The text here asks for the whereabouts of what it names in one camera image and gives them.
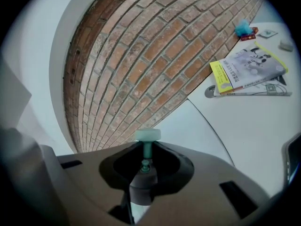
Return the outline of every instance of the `tabletop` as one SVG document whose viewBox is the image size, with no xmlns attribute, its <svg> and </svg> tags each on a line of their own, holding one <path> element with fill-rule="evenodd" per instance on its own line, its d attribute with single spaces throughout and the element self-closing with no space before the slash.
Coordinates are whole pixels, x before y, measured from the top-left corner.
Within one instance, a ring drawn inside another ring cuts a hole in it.
<svg viewBox="0 0 301 226">
<path fill-rule="evenodd" d="M 301 131 L 301 63 L 298 49 L 279 48 L 290 32 L 282 23 L 256 23 L 259 32 L 270 29 L 278 34 L 268 39 L 239 41 L 229 55 L 257 41 L 274 53 L 289 69 L 287 83 L 293 94 L 286 96 L 225 96 L 207 98 L 205 90 L 215 84 L 207 77 L 189 96 L 211 124 L 227 148 L 235 167 L 258 183 L 270 196 L 284 186 L 285 166 L 282 147 Z"/>
</svg>

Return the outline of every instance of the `yellow book cover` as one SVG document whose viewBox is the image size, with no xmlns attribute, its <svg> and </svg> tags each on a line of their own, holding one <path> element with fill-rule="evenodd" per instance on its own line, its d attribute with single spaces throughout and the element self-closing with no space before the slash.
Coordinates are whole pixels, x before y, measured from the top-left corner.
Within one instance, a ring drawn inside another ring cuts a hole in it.
<svg viewBox="0 0 301 226">
<path fill-rule="evenodd" d="M 225 59 L 210 63 L 219 93 L 268 81 L 288 72 L 286 65 L 257 42 Z"/>
</svg>

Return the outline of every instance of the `curved white surface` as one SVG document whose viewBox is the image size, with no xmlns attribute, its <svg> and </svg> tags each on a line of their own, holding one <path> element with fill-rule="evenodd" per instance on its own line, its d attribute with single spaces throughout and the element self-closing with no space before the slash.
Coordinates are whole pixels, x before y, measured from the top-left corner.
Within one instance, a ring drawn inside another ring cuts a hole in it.
<svg viewBox="0 0 301 226">
<path fill-rule="evenodd" d="M 233 165 L 227 150 L 202 114 L 186 100 L 154 127 L 161 130 L 162 142 L 219 157 Z"/>
<path fill-rule="evenodd" d="M 63 70 L 69 42 L 94 0 L 32 0 L 1 48 L 6 63 L 32 97 L 20 125 L 56 155 L 76 152 L 63 105 Z"/>
<path fill-rule="evenodd" d="M 206 88 L 215 84 L 211 74 L 189 96 L 211 124 L 227 148 L 237 169 L 257 182 L 272 196 L 284 185 L 283 144 L 301 131 L 301 63 L 297 48 L 280 50 L 279 42 L 289 36 L 285 24 L 257 23 L 250 26 L 277 31 L 269 39 L 240 41 L 230 52 L 235 53 L 257 41 L 283 60 L 293 90 L 290 97 L 230 96 L 206 98 Z"/>
</svg>

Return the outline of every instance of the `book cover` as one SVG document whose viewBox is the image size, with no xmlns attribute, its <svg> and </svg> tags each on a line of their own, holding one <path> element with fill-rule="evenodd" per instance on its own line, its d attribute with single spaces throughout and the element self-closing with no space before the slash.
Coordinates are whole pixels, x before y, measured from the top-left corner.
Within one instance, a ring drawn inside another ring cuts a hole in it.
<svg viewBox="0 0 301 226">
<path fill-rule="evenodd" d="M 291 94 L 292 90 L 287 84 L 285 74 L 224 95 L 221 95 L 217 89 L 214 90 L 214 96 L 290 96 Z"/>
<path fill-rule="evenodd" d="M 210 63 L 221 95 L 276 78 L 286 65 L 257 42 L 225 59 Z"/>
</svg>

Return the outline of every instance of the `small box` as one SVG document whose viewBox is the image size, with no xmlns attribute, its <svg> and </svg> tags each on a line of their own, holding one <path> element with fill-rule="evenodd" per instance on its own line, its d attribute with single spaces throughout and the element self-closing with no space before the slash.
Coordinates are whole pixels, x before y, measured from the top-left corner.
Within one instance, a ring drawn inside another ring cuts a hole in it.
<svg viewBox="0 0 301 226">
<path fill-rule="evenodd" d="M 257 27 L 252 27 L 252 30 L 253 30 L 253 32 L 251 34 L 242 35 L 240 37 L 240 40 L 246 41 L 246 40 L 256 39 L 255 34 L 258 32 L 258 28 Z"/>
</svg>

